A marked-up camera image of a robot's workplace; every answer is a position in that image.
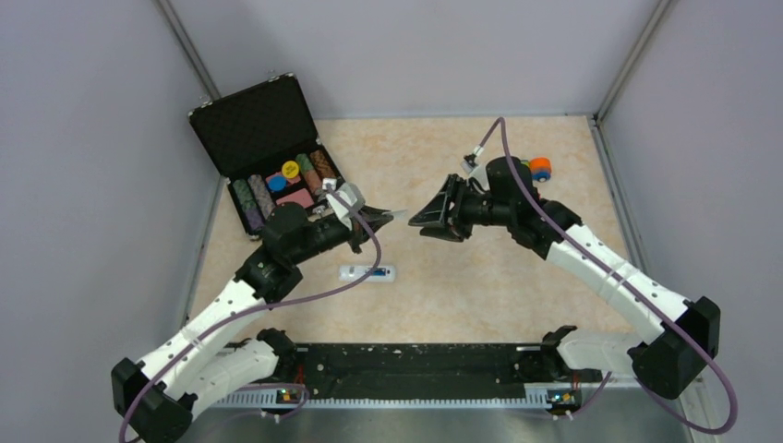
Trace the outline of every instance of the table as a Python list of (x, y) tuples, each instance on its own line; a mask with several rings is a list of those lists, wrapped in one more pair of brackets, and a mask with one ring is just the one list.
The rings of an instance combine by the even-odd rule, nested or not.
[[(317, 121), (321, 140), (368, 205), (424, 207), (446, 175), (481, 140), (493, 117)], [(604, 243), (625, 256), (620, 228), (586, 117), (507, 119), (512, 153), (549, 157), (552, 179), (542, 196), (579, 214)], [(482, 162), (502, 155), (500, 131)], [(293, 341), (488, 342), (540, 341), (565, 324), (628, 331), (630, 325), (569, 273), (518, 246), (503, 228), (477, 226), (462, 244), (421, 237), (405, 221), (379, 231), (382, 264), (397, 267), (394, 283), (365, 283), (318, 302), (276, 309), (237, 337), (284, 329)], [(197, 315), (259, 246), (247, 239), (223, 190), (190, 316)], [(300, 265), (304, 280), (288, 299), (340, 286), (342, 264), (371, 264), (340, 246)]]

